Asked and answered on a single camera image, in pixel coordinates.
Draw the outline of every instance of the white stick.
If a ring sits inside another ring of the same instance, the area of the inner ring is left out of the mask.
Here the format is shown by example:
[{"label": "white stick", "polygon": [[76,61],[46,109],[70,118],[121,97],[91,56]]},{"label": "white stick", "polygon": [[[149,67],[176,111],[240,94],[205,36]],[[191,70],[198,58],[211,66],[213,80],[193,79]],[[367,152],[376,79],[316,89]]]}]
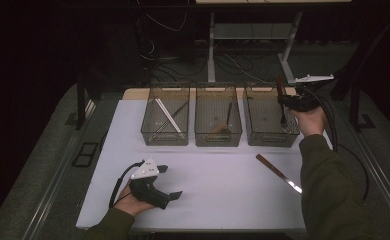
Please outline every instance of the white stick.
[{"label": "white stick", "polygon": [[155,101],[158,103],[158,106],[160,106],[161,110],[163,110],[164,114],[167,116],[168,120],[171,122],[176,131],[179,133],[182,132],[174,119],[171,117],[170,113],[167,111],[167,108],[164,106],[163,102],[159,98],[155,98]]}]

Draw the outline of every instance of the hand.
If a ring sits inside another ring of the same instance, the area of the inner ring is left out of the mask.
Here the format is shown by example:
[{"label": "hand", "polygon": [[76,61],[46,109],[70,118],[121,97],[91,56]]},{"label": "hand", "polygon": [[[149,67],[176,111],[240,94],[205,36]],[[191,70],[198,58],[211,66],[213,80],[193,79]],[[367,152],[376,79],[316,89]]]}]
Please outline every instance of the hand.
[{"label": "hand", "polygon": [[288,109],[288,112],[298,119],[298,127],[304,134],[304,137],[313,134],[323,135],[327,120],[322,107],[317,107],[308,112],[297,112]]},{"label": "hand", "polygon": [[124,189],[121,191],[116,204],[114,204],[114,208],[117,208],[121,211],[127,212],[128,214],[132,215],[133,217],[136,217],[138,214],[141,212],[155,208],[155,206],[139,201],[137,198],[135,198],[129,187],[130,180],[127,182],[126,186]]}]

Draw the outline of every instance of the olive green sweater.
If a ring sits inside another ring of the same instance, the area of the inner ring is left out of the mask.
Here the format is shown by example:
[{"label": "olive green sweater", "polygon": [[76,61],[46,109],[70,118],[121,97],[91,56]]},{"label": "olive green sweater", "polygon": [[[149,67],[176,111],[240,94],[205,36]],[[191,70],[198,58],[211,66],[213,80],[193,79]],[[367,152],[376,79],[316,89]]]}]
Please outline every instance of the olive green sweater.
[{"label": "olive green sweater", "polygon": [[[329,149],[321,135],[300,143],[302,211],[311,240],[374,239],[373,223],[343,159]],[[126,239],[134,217],[111,208],[85,240]]]}]

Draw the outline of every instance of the knife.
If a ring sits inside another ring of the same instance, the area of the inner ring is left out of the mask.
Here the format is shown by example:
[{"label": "knife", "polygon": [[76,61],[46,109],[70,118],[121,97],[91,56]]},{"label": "knife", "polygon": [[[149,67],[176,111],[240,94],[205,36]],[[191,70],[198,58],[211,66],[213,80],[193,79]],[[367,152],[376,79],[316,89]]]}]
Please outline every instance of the knife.
[{"label": "knife", "polygon": [[299,192],[300,194],[302,193],[302,189],[300,187],[298,187],[297,185],[295,185],[294,182],[292,182],[291,180],[289,180],[289,178],[287,178],[285,176],[285,174],[283,174],[281,171],[279,171],[279,169],[277,169],[275,166],[273,166],[273,164],[271,164],[269,161],[267,161],[267,159],[265,159],[263,156],[261,156],[261,154],[257,154],[256,158],[261,162],[263,163],[264,165],[266,165],[266,167],[268,167],[270,170],[272,170],[272,172],[274,172],[278,177],[280,177],[283,181],[285,181],[287,184],[289,184],[289,186],[291,186],[293,189],[295,189],[295,191]]}]

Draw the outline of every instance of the person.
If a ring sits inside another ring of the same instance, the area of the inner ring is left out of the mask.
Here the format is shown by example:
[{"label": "person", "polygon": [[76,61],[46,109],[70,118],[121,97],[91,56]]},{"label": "person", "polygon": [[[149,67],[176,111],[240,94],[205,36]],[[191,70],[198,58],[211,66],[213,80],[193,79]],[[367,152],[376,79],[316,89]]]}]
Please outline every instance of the person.
[{"label": "person", "polygon": [[[302,213],[307,234],[312,240],[375,239],[373,221],[365,208],[348,167],[332,151],[323,132],[326,116],[321,107],[309,112],[289,110],[298,120],[304,139],[299,147],[302,156]],[[135,217],[154,206],[141,202],[130,193],[128,184],[118,201],[98,225],[84,236],[91,239],[126,239]]]}]

